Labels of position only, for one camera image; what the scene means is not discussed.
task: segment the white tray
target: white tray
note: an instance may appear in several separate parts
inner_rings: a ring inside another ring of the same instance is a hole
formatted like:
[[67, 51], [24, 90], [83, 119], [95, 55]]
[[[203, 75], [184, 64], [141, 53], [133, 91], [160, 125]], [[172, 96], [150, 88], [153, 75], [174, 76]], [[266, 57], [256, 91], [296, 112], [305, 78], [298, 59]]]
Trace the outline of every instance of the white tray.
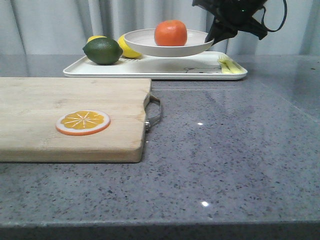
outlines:
[[247, 75], [248, 71], [239, 64], [243, 73], [221, 73], [219, 56], [226, 55], [216, 51], [170, 58], [142, 55], [136, 59], [121, 57], [112, 65], [98, 65], [84, 56], [65, 68], [63, 74], [67, 77], [162, 80], [239, 80]]

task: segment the black cable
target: black cable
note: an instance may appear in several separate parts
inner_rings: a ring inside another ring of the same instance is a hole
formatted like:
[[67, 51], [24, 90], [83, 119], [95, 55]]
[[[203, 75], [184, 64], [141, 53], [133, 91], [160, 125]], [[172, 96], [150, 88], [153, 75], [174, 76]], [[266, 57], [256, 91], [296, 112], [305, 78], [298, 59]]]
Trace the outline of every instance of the black cable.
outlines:
[[263, 27], [264, 27], [268, 32], [274, 33], [274, 32], [276, 32], [276, 31], [279, 31], [279, 30], [283, 27], [283, 25], [285, 24], [285, 21], [286, 21], [286, 18], [287, 18], [287, 13], [288, 13], [287, 1], [286, 1], [286, 0], [283, 0], [283, 4], [284, 4], [284, 16], [283, 16], [283, 19], [282, 19], [282, 22], [281, 22], [279, 28], [276, 29], [276, 30], [271, 30], [271, 29], [269, 29], [269, 28], [266, 27], [266, 25], [265, 25], [265, 14], [266, 14], [267, 9], [266, 9], [265, 6], [262, 6], [262, 8], [263, 8], [263, 16], [262, 16], [262, 19], [261, 19], [261, 24], [263, 25]]

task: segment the lime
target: lime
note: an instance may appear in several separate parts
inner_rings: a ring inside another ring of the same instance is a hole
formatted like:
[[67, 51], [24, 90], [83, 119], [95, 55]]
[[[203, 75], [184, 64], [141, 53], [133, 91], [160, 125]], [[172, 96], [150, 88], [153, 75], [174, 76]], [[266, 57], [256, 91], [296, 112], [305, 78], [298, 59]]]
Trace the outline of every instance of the lime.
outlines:
[[110, 37], [99, 37], [87, 42], [83, 51], [88, 59], [99, 65], [113, 64], [123, 53], [117, 41]]
[[94, 35], [88, 38], [88, 41], [86, 41], [87, 43], [90, 42], [93, 39], [98, 39], [98, 38], [106, 38], [106, 36], [102, 36], [102, 35]]
[[118, 39], [118, 44], [123, 50], [122, 55], [126, 58], [129, 59], [135, 59], [137, 57], [141, 56], [141, 53], [134, 51], [132, 48], [130, 48], [127, 43], [125, 42], [125, 35], [123, 34], [121, 37]]

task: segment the white plate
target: white plate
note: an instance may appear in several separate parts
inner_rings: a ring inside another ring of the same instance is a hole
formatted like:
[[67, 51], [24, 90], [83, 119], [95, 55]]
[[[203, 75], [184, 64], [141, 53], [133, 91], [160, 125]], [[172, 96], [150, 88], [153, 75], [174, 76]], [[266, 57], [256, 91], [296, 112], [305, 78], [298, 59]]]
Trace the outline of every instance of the white plate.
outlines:
[[184, 46], [158, 46], [155, 42], [155, 29], [142, 29], [128, 32], [124, 41], [130, 48], [138, 53], [164, 58], [177, 58], [192, 56], [208, 50], [213, 41], [205, 43], [208, 33], [187, 30], [187, 41]]
[[218, 63], [222, 52], [204, 51], [186, 57], [155, 57], [142, 55], [130, 59], [121, 57], [111, 65], [98, 65], [86, 56], [63, 70], [67, 77], [82, 78], [148, 78], [159, 80], [239, 80], [247, 75], [247, 70], [238, 65], [243, 73], [221, 73]]

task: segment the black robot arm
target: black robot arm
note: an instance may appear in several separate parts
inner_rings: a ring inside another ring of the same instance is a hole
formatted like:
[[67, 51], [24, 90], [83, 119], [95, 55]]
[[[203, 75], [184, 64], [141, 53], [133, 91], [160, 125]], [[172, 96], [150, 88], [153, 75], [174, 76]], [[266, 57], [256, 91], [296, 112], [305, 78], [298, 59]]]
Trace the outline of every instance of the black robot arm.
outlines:
[[214, 15], [210, 31], [205, 39], [213, 44], [222, 40], [233, 38], [238, 31], [248, 32], [256, 35], [259, 40], [263, 39], [268, 32], [275, 32], [282, 28], [287, 16], [287, 3], [284, 3], [284, 18], [277, 30], [270, 30], [264, 24], [264, 14], [261, 23], [252, 16], [260, 9], [266, 8], [264, 3], [267, 0], [193, 0], [193, 6], [199, 6]]

